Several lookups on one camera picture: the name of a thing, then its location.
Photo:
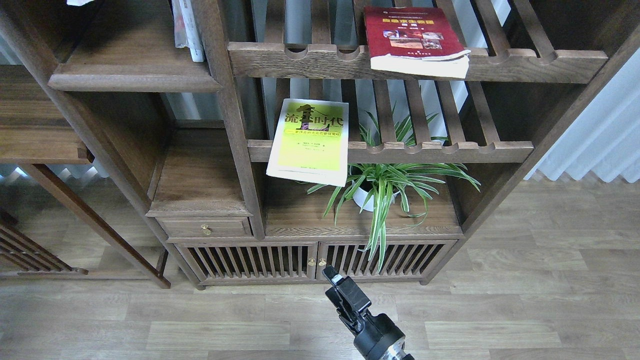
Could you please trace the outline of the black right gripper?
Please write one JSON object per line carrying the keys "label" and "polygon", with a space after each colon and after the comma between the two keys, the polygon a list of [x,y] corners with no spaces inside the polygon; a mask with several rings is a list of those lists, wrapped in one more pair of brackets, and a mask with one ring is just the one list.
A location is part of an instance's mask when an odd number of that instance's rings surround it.
{"label": "black right gripper", "polygon": [[342,276],[332,265],[322,270],[332,284],[325,295],[338,317],[355,336],[354,346],[366,360],[406,360],[406,335],[385,313],[368,312],[371,300],[350,276]]}

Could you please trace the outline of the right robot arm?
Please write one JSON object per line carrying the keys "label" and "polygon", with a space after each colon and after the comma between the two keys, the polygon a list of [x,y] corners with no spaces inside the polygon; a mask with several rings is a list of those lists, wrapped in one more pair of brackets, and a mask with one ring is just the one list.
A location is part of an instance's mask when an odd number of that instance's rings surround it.
{"label": "right robot arm", "polygon": [[413,360],[406,353],[405,333],[385,313],[373,316],[370,299],[350,276],[342,276],[327,265],[322,273],[332,284],[325,294],[339,319],[354,335],[354,346],[366,360]]}

